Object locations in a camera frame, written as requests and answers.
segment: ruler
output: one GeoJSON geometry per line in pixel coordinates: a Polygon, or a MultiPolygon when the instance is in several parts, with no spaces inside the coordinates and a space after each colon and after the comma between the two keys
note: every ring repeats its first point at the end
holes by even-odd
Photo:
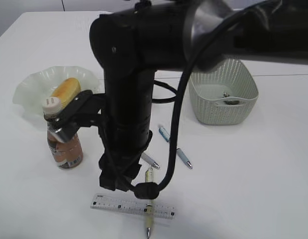
{"type": "MultiPolygon", "coordinates": [[[[146,201],[124,200],[101,194],[95,194],[92,200],[91,208],[145,216],[147,205],[148,203],[146,201]]],[[[175,211],[175,207],[155,203],[153,205],[152,213],[153,217],[171,220],[175,217],[175,211]]]]}

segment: bottle cap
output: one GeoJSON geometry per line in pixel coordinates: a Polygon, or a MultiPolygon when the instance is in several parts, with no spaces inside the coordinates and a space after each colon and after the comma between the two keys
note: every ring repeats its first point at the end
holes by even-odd
{"type": "Polygon", "coordinates": [[[62,109],[62,103],[57,97],[49,97],[42,104],[43,113],[45,115],[55,115],[62,109]]]}

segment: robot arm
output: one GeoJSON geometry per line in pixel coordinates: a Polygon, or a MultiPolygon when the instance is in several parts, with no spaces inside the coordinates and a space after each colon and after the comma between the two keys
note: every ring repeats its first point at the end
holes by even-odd
{"type": "Polygon", "coordinates": [[[193,68],[211,70],[226,57],[308,64],[308,3],[268,0],[239,12],[221,0],[177,0],[100,15],[91,26],[93,53],[104,69],[105,94],[82,92],[51,122],[60,140],[81,126],[97,126],[105,152],[99,161],[100,186],[132,190],[154,199],[169,183],[175,166],[183,93],[193,68]],[[132,186],[140,154],[147,148],[154,75],[184,71],[174,104],[169,165],[159,185],[132,186]]]}

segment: table surface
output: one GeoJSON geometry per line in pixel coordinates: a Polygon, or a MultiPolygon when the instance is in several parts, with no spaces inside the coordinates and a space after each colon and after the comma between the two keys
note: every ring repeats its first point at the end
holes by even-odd
{"type": "MultiPolygon", "coordinates": [[[[99,187],[103,145],[97,130],[79,132],[82,164],[59,170],[45,123],[12,104],[26,76],[51,66],[78,65],[103,77],[89,45],[89,26],[98,14],[25,13],[0,38],[0,239],[145,238],[142,218],[90,209],[95,193],[134,199],[130,192],[99,187]]],[[[158,199],[176,206],[177,215],[155,225],[152,239],[308,239],[308,66],[245,64],[260,97],[240,125],[200,124],[186,93],[179,146],[194,169],[177,159],[175,176],[158,199]]],[[[156,77],[177,85],[179,75],[156,77]]],[[[167,94],[154,90],[154,97],[167,94]]],[[[171,114],[172,104],[153,105],[147,152],[161,165],[157,182],[168,160],[157,124],[169,128],[171,114]]],[[[134,184],[144,181],[146,168],[134,184]]]]}

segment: pen tip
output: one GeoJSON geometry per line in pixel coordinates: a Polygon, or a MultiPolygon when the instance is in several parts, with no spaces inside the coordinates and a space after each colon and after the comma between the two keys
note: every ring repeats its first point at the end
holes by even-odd
{"type": "Polygon", "coordinates": [[[157,163],[154,163],[153,164],[153,167],[157,168],[157,169],[160,169],[160,166],[157,164],[157,163]]]}
{"type": "Polygon", "coordinates": [[[147,228],[147,239],[150,238],[150,228],[147,228]]]}
{"type": "Polygon", "coordinates": [[[190,167],[190,169],[193,168],[193,165],[190,162],[187,162],[187,165],[190,167]]]}

